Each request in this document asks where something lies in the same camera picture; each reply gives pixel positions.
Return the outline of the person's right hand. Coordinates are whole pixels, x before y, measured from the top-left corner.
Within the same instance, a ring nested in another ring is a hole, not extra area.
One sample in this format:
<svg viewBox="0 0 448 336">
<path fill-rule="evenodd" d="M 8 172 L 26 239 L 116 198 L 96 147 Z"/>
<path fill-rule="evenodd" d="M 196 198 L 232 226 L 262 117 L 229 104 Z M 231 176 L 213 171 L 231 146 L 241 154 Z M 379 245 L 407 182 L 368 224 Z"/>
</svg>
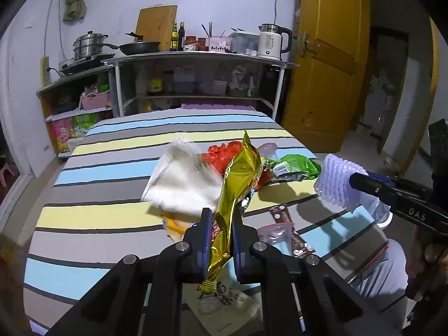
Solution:
<svg viewBox="0 0 448 336">
<path fill-rule="evenodd" d="M 405 271 L 409 299 L 447 286 L 447 236 L 415 228 Z"/>
</svg>

